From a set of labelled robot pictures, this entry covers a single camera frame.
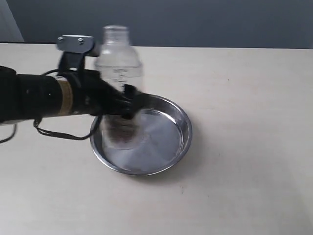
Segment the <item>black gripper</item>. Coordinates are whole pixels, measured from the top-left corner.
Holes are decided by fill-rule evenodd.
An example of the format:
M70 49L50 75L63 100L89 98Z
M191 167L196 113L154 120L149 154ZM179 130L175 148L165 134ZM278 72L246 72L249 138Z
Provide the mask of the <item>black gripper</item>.
M144 108L147 94L125 84L122 95L101 79L100 72L85 69L85 56L85 53L62 54L57 72L63 93L60 115L122 114L124 119L133 119Z

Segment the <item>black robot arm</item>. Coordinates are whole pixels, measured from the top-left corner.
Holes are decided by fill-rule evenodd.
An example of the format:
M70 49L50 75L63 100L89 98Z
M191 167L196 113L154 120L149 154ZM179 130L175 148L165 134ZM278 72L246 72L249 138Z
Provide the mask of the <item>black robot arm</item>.
M17 74L0 68L0 122L14 123L49 117L88 114L133 118L145 105L146 94L132 85L120 92L85 69L84 53L63 53L57 74Z

